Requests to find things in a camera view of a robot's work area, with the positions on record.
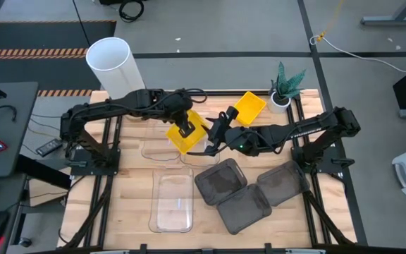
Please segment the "concrete floor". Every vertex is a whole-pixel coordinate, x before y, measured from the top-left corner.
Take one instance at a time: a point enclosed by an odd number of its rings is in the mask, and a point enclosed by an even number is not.
[[[362,16],[390,15],[404,0],[346,1],[327,38],[352,52],[406,52],[406,27],[365,28]],[[321,32],[331,19],[338,0],[305,0],[313,32]],[[115,10],[76,0],[86,19],[117,19]],[[77,20],[71,0],[6,0],[0,20]],[[130,43],[134,53],[176,52],[308,52],[300,11],[293,0],[150,0],[135,23],[118,22],[116,36]],[[319,52],[333,49],[321,43]],[[406,68],[406,58],[384,59]],[[292,75],[307,69],[302,87],[318,88],[311,58],[226,57],[198,59],[140,59],[137,64],[148,87],[269,88],[278,62]],[[354,111],[362,130],[344,139],[346,154],[355,159],[352,180],[359,211],[370,246],[406,248],[406,196],[391,168],[392,158],[406,151],[406,120],[398,118],[392,86],[405,74],[357,59],[321,59],[333,105]],[[35,113],[60,115],[86,97],[39,98]],[[57,119],[39,119],[58,126]],[[57,135],[52,129],[31,124],[37,131]],[[25,144],[36,148],[49,138],[28,133]],[[23,148],[23,154],[33,156]],[[41,238],[28,249],[9,253],[52,249],[57,243],[61,216],[43,216],[48,226],[38,229],[36,217],[28,217],[25,237]]]

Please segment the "wooden tabletop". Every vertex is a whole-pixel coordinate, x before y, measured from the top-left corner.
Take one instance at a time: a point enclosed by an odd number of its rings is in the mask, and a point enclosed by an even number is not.
[[[100,102],[108,97],[105,91],[92,93],[91,102]],[[217,117],[220,111],[234,105],[240,97],[209,97],[204,104],[194,104],[194,109],[204,117]],[[323,109],[317,90],[302,91],[302,106],[306,118],[320,114]],[[295,105],[294,119],[297,120]],[[254,125],[288,124],[286,113],[272,114],[267,107],[254,120]],[[97,140],[101,140],[104,121],[93,121],[86,130]],[[287,142],[282,153],[260,154],[258,157],[246,157],[229,149],[213,157],[180,157],[176,149],[165,138],[170,127],[160,121],[138,121],[128,117],[123,119],[120,148],[122,156],[118,175],[114,178],[111,204],[106,228],[105,249],[139,249],[146,243],[148,249],[198,249],[198,248],[263,248],[271,243],[273,248],[310,247],[309,232],[303,197],[298,195],[278,207],[272,207],[270,216],[254,223],[239,234],[230,235],[215,207],[204,203],[197,187],[194,186],[193,227],[187,233],[154,233],[149,229],[152,207],[153,171],[190,167],[194,176],[209,167],[201,166],[233,158],[247,177],[248,183],[255,183],[258,175],[291,159],[291,142]],[[204,143],[195,150],[202,151]],[[73,188],[68,196],[68,204],[63,218],[61,234],[69,240],[86,218],[94,177],[88,176]],[[338,228],[351,241],[356,241],[355,233],[341,182],[325,174],[319,174],[321,193],[325,209]],[[316,212],[313,212],[319,242],[322,235]],[[97,242],[97,217],[92,244]]]

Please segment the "table leg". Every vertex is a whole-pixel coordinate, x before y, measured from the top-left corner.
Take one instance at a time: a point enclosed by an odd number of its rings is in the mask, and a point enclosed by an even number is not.
[[[392,16],[363,17],[362,25],[406,25],[406,2]]]
[[[71,179],[69,175],[45,166],[24,155],[18,155],[17,170],[45,183],[50,183],[66,190],[70,189]]]

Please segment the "white cylinder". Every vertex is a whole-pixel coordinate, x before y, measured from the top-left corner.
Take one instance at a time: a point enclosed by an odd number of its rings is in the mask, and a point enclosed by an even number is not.
[[[273,92],[273,94],[271,95],[271,98],[269,100],[269,103],[267,103],[267,108],[275,114],[279,114],[279,113],[283,113],[286,111],[286,109],[289,107],[290,105],[290,99],[288,98],[288,103],[286,105],[279,105],[277,103],[274,102],[273,100],[273,95],[275,94],[275,92]]]
[[[130,46],[120,38],[108,37],[95,42],[87,50],[85,60],[112,99],[145,88]]]

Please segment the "yellow container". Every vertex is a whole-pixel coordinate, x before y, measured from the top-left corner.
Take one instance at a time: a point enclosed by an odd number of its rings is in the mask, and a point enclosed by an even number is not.
[[[248,126],[258,116],[261,110],[266,106],[266,102],[254,95],[252,92],[246,92],[234,107],[239,111],[238,120],[241,124]]]
[[[203,118],[193,110],[187,111],[187,119],[195,126],[195,130],[188,137],[183,138],[181,136],[179,132],[180,129],[176,124],[173,124],[166,133],[167,138],[170,139],[184,155],[206,135],[206,131],[202,126],[208,127]]]

